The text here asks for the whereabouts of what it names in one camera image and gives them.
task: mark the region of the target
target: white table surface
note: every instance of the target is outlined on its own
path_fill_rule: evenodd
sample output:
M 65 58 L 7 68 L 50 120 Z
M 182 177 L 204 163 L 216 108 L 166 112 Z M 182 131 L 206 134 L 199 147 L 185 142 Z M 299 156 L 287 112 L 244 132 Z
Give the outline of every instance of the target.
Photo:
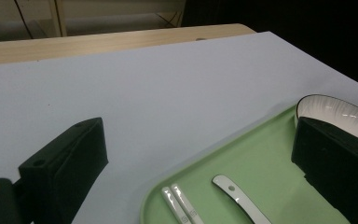
M 102 117 L 109 164 L 74 223 L 138 223 L 164 176 L 322 93 L 358 83 L 272 33 L 0 65 L 0 177 L 73 124 Z

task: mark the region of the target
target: black object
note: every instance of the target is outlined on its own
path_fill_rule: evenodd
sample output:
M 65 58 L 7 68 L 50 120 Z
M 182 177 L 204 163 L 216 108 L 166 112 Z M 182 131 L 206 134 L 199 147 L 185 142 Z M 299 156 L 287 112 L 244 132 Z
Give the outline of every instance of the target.
M 0 223 L 71 223 L 107 163 L 102 119 L 79 122 L 25 161 L 14 185 L 0 179 Z
M 292 162 L 351 223 L 358 223 L 358 138 L 317 119 L 298 120 Z
M 28 25 L 27 25 L 27 22 L 25 21 L 24 19 L 24 15 L 22 15 L 22 11 L 21 11 L 21 8 L 20 8 L 20 5 L 19 5 L 19 2 L 18 0 L 14 0 L 14 3 L 16 4 L 16 8 L 17 10 L 19 11 L 19 14 L 20 14 L 20 17 L 21 17 L 21 20 L 22 20 L 22 24 L 24 24 L 24 27 L 25 27 L 25 30 L 27 31 L 27 34 L 28 36 L 31 38 L 31 39 L 34 39 L 30 29 L 28 28 Z

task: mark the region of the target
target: wooden table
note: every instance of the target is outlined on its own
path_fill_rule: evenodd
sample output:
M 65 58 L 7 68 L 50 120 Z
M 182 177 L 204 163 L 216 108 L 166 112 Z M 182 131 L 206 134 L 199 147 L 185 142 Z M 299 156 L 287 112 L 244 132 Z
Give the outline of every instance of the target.
M 0 63 L 17 63 L 50 58 L 137 49 L 165 44 L 253 34 L 241 24 L 147 30 L 103 35 L 81 35 L 0 42 Z

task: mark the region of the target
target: cable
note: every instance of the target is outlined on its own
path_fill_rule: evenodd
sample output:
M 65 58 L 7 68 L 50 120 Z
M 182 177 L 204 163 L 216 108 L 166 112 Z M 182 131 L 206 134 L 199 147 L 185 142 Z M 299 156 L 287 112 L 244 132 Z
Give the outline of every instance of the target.
M 168 25 L 170 25 L 171 27 L 176 27 L 174 26 L 171 22 L 173 21 L 173 19 L 176 17 L 176 15 L 178 14 L 178 12 L 175 12 L 175 14 L 173 14 L 172 18 L 167 21 L 165 20 L 165 18 L 163 18 L 162 16 L 160 16 L 158 13 L 156 13 L 156 15 L 158 15 L 160 18 L 162 18 L 163 20 L 165 20 L 167 23 L 165 23 L 164 27 L 168 28 Z
M 183 11 L 181 11 L 180 14 L 179 14 L 178 20 L 176 22 L 176 28 L 179 27 L 179 22 L 180 22 L 182 16 L 183 16 Z
M 34 39 L 34 37 L 33 37 L 32 34 L 31 34 L 30 29 L 28 29 L 28 26 L 27 26 L 27 23 L 25 22 L 24 16 L 22 16 L 22 12 L 21 12 L 19 3 L 17 2 L 17 0 L 14 0 L 14 3 L 16 3 L 17 10 L 18 10 L 19 13 L 20 13 L 22 23 L 24 24 L 25 29 L 27 30 L 28 36 L 29 36 L 31 39 Z

